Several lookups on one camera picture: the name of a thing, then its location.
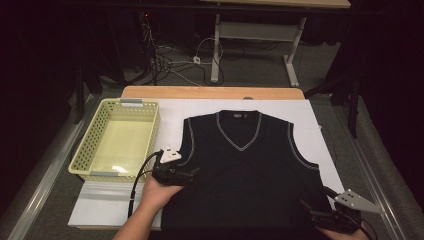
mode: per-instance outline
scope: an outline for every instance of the dark background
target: dark background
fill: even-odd
[[[82,29],[80,14],[63,8],[59,2],[2,1],[0,6],[1,214],[69,115],[67,100],[74,90],[75,72],[81,63],[79,37],[88,39],[84,42],[93,41],[89,33],[84,33],[87,29]],[[390,8],[388,17],[356,19],[350,28],[337,25],[336,33],[326,30],[318,38],[319,41],[343,38],[327,81],[345,73],[352,65],[361,73],[360,94],[371,118],[393,162],[423,207],[420,189],[424,180],[421,173],[424,160],[421,140],[424,134],[423,3],[375,0],[359,4],[352,1],[353,7],[364,10],[378,10],[388,5],[395,6]],[[210,22],[209,19],[213,19],[210,15],[158,16],[164,34],[188,45],[196,42],[194,33],[204,37],[213,30],[213,25],[205,26],[198,21],[208,19],[205,22]],[[185,28],[175,31],[181,22]],[[316,30],[311,24],[306,27],[305,36]],[[104,59],[100,59],[98,53],[88,56],[104,67]],[[113,60],[113,52],[106,57]]]

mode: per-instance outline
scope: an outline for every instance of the plastic basket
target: plastic basket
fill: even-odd
[[[140,99],[104,99],[69,165],[84,180],[133,182],[153,152],[159,104]]]

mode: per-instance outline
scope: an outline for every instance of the white table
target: white table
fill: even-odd
[[[294,138],[298,149],[307,160],[319,164],[323,184],[336,192],[344,191],[308,100],[156,100],[159,101],[160,105],[161,122],[155,151],[167,145],[179,149],[184,118],[213,113],[222,109],[259,110],[262,113],[294,123]],[[139,183],[138,193],[141,192],[142,187],[143,184]],[[127,219],[131,188],[132,183],[86,181],[81,189],[68,225],[81,229],[119,228]],[[141,196],[137,194],[134,209],[138,205],[140,198]],[[153,222],[153,230],[160,229],[160,220],[161,212],[159,212]]]
[[[202,0],[205,2],[237,3],[237,4],[262,4],[273,6],[289,6],[303,8],[350,8],[347,0]],[[216,15],[215,20],[215,43],[212,61],[211,82],[216,83],[219,79],[219,39],[259,39],[280,42],[291,42],[290,53],[284,55],[284,66],[292,87],[299,87],[296,72],[293,68],[293,58],[297,46],[302,36],[306,18],[300,19],[298,25],[274,25],[274,24],[255,24],[240,22],[221,21],[220,14]]]

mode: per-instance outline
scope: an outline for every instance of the gray floor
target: gray floor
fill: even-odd
[[[266,44],[257,44],[251,51],[243,53],[240,48],[224,45],[224,56],[221,59],[221,69],[225,82],[222,86],[251,86],[251,87],[290,87],[285,69],[282,67],[281,56],[286,53],[288,44],[280,44],[272,50],[261,50]],[[159,53],[167,52],[166,48]],[[319,46],[298,48],[294,59],[300,89],[306,91],[322,83],[331,62],[337,53],[338,46]],[[178,51],[166,54],[173,61],[187,61],[188,57]],[[210,62],[206,54],[201,56],[202,62]],[[210,66],[204,65],[205,75],[209,76]],[[159,81],[159,85],[202,85],[203,70],[191,68],[182,72],[169,74]],[[102,95],[90,98],[92,106],[86,114],[92,113],[99,99],[105,97],[118,97],[122,89],[105,85]],[[386,214],[364,214],[364,218],[375,228],[379,239],[424,239],[423,216],[421,209],[416,204],[412,194],[406,187],[401,176],[390,160],[384,149],[377,131],[372,125],[365,104],[360,101],[358,114],[358,139],[353,139],[346,128],[346,107],[332,106],[327,95],[316,95],[311,98],[311,103],[318,123],[322,126],[322,133],[328,149],[332,155],[336,168],[345,188],[353,189],[367,199],[380,204]],[[39,161],[25,185],[20,190],[15,201],[1,219],[0,238],[7,239],[15,228],[16,223],[26,224],[28,233],[13,232],[16,239],[111,239],[115,231],[79,230],[67,226],[69,216],[82,181],[69,174],[67,163],[68,152],[73,143],[83,130],[76,134],[76,125],[73,116],[64,124],[61,132],[52,142],[44,157]],[[46,176],[54,170],[59,171],[57,178],[48,178],[51,190],[44,192],[48,196],[44,207],[38,208],[39,212],[33,213],[36,219],[28,223],[22,219],[31,215],[25,210],[30,208],[28,202],[33,196],[40,196],[37,189],[40,181],[47,181]]]

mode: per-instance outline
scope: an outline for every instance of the floor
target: floor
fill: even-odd
[[[223,45],[221,86],[290,87],[281,60],[289,44],[228,41]],[[190,56],[175,46],[158,44],[157,49],[166,64],[190,60]],[[207,46],[199,49],[201,61],[210,62],[207,54],[210,49]],[[323,82],[337,49],[338,45],[325,44],[298,48],[294,68],[302,91]],[[159,75],[158,85],[208,85],[210,65],[173,64],[171,72]],[[136,74],[131,69],[125,72],[128,77]],[[109,83],[110,79],[103,78],[103,93],[86,96],[86,115],[93,113],[100,99],[119,97],[122,88]],[[383,215],[364,213],[363,217],[376,230],[379,239],[424,239],[423,230],[419,227],[423,223],[422,216],[417,214],[418,208],[411,193],[379,140],[365,104],[360,101],[358,139],[353,139],[346,127],[346,107],[332,106],[329,99],[330,96],[325,94],[310,98],[343,184],[387,210]],[[74,99],[71,98],[70,102],[74,106]],[[82,186],[79,178],[67,172],[67,162],[89,122],[85,118],[75,125],[74,113],[1,219],[1,239],[110,239],[116,233],[114,230],[89,231],[67,226]]]

